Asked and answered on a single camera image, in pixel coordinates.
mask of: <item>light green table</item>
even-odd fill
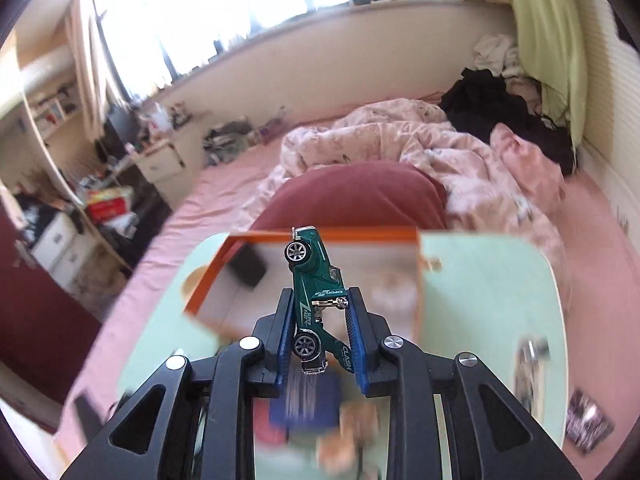
[[[187,257],[167,289],[120,377],[119,390],[135,390],[177,348],[191,360],[212,355],[215,334],[183,315],[180,287],[195,269],[210,262],[226,234],[204,240]],[[548,339],[542,426],[558,444],[564,437],[567,406],[567,360],[564,321],[551,268],[540,252],[516,238],[501,235],[422,234],[422,255],[439,258],[442,270],[422,273],[424,313],[420,346],[425,352],[452,358],[471,351],[511,387],[514,356],[524,336]],[[383,410],[382,427],[388,425]],[[445,478],[450,478],[444,426],[441,445]],[[367,453],[386,468],[386,438]],[[291,460],[288,474],[256,454],[256,478],[324,478]]]

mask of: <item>red pillow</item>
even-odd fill
[[[408,164],[334,164],[287,180],[251,229],[315,225],[444,230],[446,200],[441,183]]]

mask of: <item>black tire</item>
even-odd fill
[[[306,264],[311,258],[311,247],[302,240],[293,240],[284,248],[284,257],[289,267]]]
[[[313,361],[320,355],[320,338],[313,332],[298,332],[291,349],[303,363]]]

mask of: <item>open box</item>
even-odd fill
[[[332,265],[345,288],[357,286],[370,312],[381,314],[392,333],[418,342],[422,297],[418,280],[419,232],[413,228],[319,229]],[[194,270],[183,284],[190,298],[185,311],[214,332],[231,338],[250,335],[259,317],[272,314],[283,288],[293,286],[284,258],[290,232],[230,234],[207,267]],[[243,244],[251,244],[266,273],[251,288],[241,283],[229,261]],[[344,312],[322,313],[327,330],[348,341]]]

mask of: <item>toy car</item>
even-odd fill
[[[328,306],[345,309],[347,291],[342,284],[340,269],[332,266],[324,244],[313,226],[293,229],[293,241],[284,255],[293,273],[296,301],[296,335],[293,353],[302,361],[305,374],[319,374],[326,369],[326,353],[353,373],[351,349],[329,334],[322,325],[322,311]]]

